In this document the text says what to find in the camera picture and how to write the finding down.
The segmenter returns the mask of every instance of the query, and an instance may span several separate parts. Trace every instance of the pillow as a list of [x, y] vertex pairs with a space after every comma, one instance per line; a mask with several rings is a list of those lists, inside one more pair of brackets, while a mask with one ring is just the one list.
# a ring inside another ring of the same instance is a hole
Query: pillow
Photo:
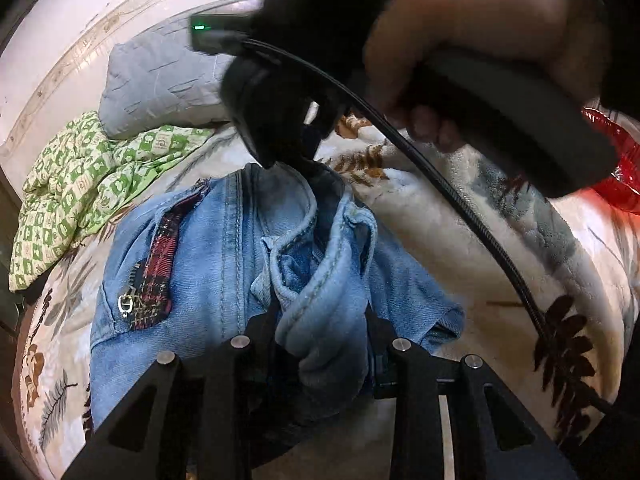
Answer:
[[194, 52], [184, 44], [184, 26], [176, 25], [153, 27], [111, 51], [98, 110], [110, 139], [129, 139], [164, 124], [197, 127], [228, 120], [218, 92], [233, 58]]

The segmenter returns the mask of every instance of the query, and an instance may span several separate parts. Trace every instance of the sleeve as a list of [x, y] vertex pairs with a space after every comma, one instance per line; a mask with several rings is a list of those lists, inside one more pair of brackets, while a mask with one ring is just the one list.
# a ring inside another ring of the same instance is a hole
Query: sleeve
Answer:
[[640, 0], [602, 0], [611, 34], [611, 64], [600, 102], [640, 120]]

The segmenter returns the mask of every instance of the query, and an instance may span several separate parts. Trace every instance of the light blue denim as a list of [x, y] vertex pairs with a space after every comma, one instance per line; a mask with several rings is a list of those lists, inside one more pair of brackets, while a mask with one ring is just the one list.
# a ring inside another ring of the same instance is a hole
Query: light blue denim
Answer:
[[149, 200], [116, 230], [91, 332], [95, 427], [159, 351], [187, 359], [242, 333], [270, 304], [272, 287], [282, 306], [276, 341], [300, 359], [304, 393], [294, 402], [306, 420], [339, 412], [361, 391], [369, 373], [367, 303], [429, 351], [460, 336], [460, 306], [321, 164], [308, 179], [284, 164], [248, 164], [209, 180], [180, 224], [171, 313], [130, 330], [118, 296], [148, 255], [159, 219], [193, 193]]

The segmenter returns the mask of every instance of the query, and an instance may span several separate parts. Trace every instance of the bed sheet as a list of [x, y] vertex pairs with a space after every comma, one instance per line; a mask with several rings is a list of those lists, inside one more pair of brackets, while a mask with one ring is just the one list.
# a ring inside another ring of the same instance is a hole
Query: bed sheet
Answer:
[[[573, 319], [569, 324], [578, 331], [570, 337], [588, 341], [580, 355], [593, 376], [587, 368], [585, 380], [613, 400], [638, 315], [638, 219], [590, 191], [548, 202], [527, 186], [506, 189], [504, 176], [471, 148], [443, 156], [425, 147], [425, 154], [504, 245], [540, 308], [554, 305], [550, 316]], [[407, 250], [465, 305], [465, 333], [439, 354], [481, 355], [553, 438], [564, 446], [579, 442], [598, 414], [571, 408], [571, 399], [563, 405], [568, 394], [554, 392], [553, 381], [543, 388], [545, 364], [534, 371], [536, 333], [524, 308], [433, 187], [372, 126], [361, 128], [355, 139], [332, 134], [318, 158], [349, 180]], [[223, 176], [250, 161], [233, 128], [218, 130], [52, 270], [17, 364], [18, 425], [43, 479], [60, 478], [92, 436], [89, 335], [117, 223], [152, 195]], [[564, 296], [572, 299], [556, 301]], [[301, 471], [309, 479], [325, 478], [327, 471], [338, 478], [387, 478], [393, 420], [393, 401], [360, 399], [254, 478], [299, 478]]]

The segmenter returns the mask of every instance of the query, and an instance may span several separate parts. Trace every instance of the red plastic container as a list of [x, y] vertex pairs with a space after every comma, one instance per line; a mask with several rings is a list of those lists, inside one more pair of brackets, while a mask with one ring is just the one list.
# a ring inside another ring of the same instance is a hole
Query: red plastic container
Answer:
[[609, 137], [620, 156], [620, 162], [611, 176], [597, 183], [593, 189], [612, 206], [640, 214], [640, 144], [605, 114], [593, 108], [583, 108], [582, 114], [597, 130]]

